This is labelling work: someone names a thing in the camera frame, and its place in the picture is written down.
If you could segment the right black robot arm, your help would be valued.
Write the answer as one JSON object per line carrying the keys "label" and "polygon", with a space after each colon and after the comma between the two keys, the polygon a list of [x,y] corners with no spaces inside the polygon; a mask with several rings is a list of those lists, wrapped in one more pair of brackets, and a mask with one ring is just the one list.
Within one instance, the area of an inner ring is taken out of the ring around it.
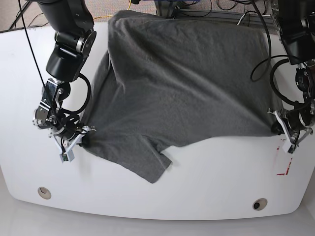
{"label": "right black robot arm", "polygon": [[[42,88],[33,122],[39,129],[52,130],[52,135],[59,137],[63,144],[87,133],[79,115],[87,107],[92,88],[81,69],[96,38],[94,20],[83,0],[39,0],[37,3],[55,30],[55,46],[46,65],[51,77]],[[76,111],[64,109],[62,103],[70,95],[70,84],[78,78],[87,84],[85,102]]]}

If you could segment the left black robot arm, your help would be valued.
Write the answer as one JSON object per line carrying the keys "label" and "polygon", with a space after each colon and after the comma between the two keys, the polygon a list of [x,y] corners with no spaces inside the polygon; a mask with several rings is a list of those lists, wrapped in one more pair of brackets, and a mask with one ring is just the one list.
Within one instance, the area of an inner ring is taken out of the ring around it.
{"label": "left black robot arm", "polygon": [[[269,82],[275,95],[283,102],[293,106],[292,110],[269,110],[276,117],[273,132],[285,134],[283,150],[294,153],[303,139],[313,133],[315,124],[315,2],[313,0],[272,0],[271,18],[286,52],[280,61],[270,65],[274,56],[269,55],[261,61],[269,72]],[[275,86],[274,74],[278,67],[290,63],[296,65],[295,84],[302,92],[304,102],[291,101],[282,95]]]}

